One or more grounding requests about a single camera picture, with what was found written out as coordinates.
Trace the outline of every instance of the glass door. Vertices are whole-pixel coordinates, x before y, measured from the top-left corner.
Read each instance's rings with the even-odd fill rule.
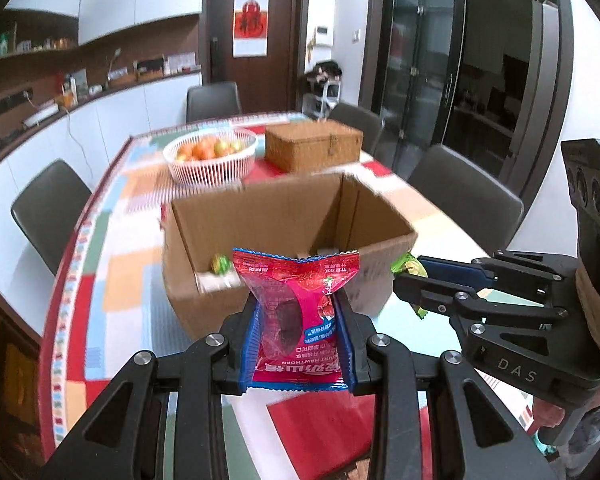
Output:
[[[374,109],[386,123],[376,158],[408,178],[441,142],[456,90],[465,0],[385,0]]]

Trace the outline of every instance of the cardboard box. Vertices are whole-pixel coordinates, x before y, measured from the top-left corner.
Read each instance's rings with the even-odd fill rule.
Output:
[[[164,286],[193,339],[217,331],[240,312],[246,286],[201,294],[195,272],[234,247],[296,257],[321,248],[360,252],[346,285],[357,312],[377,315],[392,291],[391,263],[410,251],[416,233],[384,197],[352,176],[286,176],[238,189],[174,200],[165,224]]]
[[[265,131],[265,158],[287,173],[312,173],[359,161],[362,136],[338,121],[273,124]]]

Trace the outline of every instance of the chair backrest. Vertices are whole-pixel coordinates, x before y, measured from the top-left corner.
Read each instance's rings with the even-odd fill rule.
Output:
[[[225,119],[241,113],[238,85],[233,81],[192,86],[187,91],[187,123]]]
[[[522,220],[522,200],[446,146],[431,146],[408,180],[487,253],[505,249]]]
[[[53,274],[90,196],[75,171],[56,160],[11,205],[11,216]]]
[[[360,130],[364,134],[362,137],[363,151],[370,155],[374,154],[384,127],[380,117],[360,106],[338,103],[329,114],[329,118]]]

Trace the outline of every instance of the green candy wrapper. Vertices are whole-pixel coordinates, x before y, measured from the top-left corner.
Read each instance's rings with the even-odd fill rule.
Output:
[[[211,270],[214,274],[226,274],[231,269],[231,261],[224,254],[216,254],[211,259]]]
[[[398,272],[408,272],[409,274],[416,274],[417,276],[427,277],[427,269],[425,269],[418,259],[411,253],[405,253],[400,258],[395,260],[391,264],[391,272],[397,274]],[[427,315],[427,311],[420,308],[417,305],[412,304],[411,308],[418,315],[420,319],[424,319]]]

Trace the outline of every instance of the red snack bag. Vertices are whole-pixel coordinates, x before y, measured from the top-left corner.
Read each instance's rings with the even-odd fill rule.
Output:
[[[260,348],[251,386],[344,389],[331,294],[360,268],[358,253],[294,260],[234,250],[235,270],[261,308]]]

